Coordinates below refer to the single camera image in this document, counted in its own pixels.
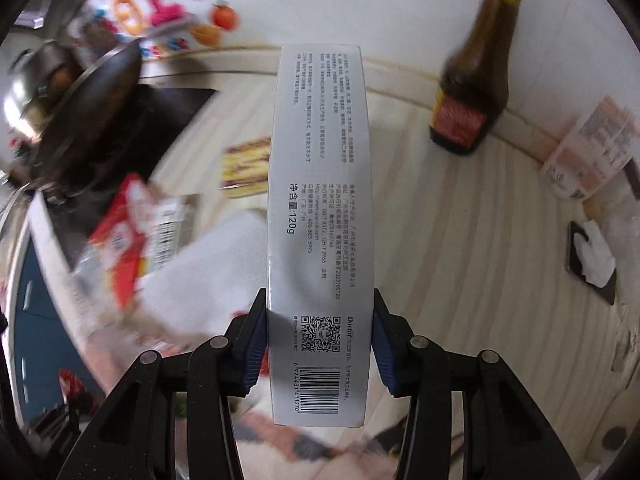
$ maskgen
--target blue cabinet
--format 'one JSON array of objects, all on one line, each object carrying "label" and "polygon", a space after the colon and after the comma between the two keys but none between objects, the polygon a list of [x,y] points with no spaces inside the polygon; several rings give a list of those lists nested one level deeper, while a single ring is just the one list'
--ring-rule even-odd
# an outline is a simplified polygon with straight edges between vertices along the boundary
[{"label": "blue cabinet", "polygon": [[98,392],[58,317],[44,282],[33,243],[24,258],[14,319],[14,365],[22,419],[61,404],[58,371],[78,375],[87,389]]}]

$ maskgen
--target soy sauce bottle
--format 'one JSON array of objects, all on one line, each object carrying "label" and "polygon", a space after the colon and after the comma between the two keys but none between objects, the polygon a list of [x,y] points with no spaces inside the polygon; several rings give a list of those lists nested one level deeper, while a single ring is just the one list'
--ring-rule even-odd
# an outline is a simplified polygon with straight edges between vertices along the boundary
[{"label": "soy sauce bottle", "polygon": [[473,153],[509,98],[508,63],[520,0],[482,0],[462,47],[445,63],[431,139],[450,152]]}]

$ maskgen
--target food box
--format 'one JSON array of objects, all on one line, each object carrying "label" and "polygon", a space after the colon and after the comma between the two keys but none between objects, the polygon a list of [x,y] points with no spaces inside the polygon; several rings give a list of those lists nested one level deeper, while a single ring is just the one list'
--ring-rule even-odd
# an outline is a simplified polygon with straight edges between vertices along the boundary
[{"label": "food box", "polygon": [[628,108],[605,96],[581,117],[546,160],[540,175],[564,199],[586,200],[624,168],[640,150],[640,130]]},{"label": "food box", "polygon": [[198,195],[167,196],[154,208],[143,250],[143,282],[193,238]]},{"label": "food box", "polygon": [[274,421],[364,423],[373,311],[369,124],[357,46],[284,46],[271,139]]},{"label": "food box", "polygon": [[222,155],[221,191],[229,198],[267,192],[271,137],[227,148]]}]

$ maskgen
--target qr code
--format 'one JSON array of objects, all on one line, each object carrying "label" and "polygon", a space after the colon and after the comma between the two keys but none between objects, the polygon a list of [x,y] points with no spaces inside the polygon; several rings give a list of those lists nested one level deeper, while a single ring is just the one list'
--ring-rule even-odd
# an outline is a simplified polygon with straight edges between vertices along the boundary
[{"label": "qr code", "polygon": [[303,352],[339,352],[340,316],[301,316]]}]

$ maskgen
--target towel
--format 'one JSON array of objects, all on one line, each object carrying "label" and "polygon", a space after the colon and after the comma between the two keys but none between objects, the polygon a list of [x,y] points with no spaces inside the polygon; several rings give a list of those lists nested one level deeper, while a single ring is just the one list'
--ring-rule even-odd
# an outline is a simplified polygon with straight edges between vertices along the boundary
[{"label": "towel", "polygon": [[267,222],[242,210],[185,247],[148,278],[142,309],[177,335],[223,334],[267,283]]},{"label": "towel", "polygon": [[582,274],[588,283],[602,288],[616,269],[616,259],[594,220],[585,222],[582,227],[589,241],[580,233],[574,233],[575,252],[582,264]]}]

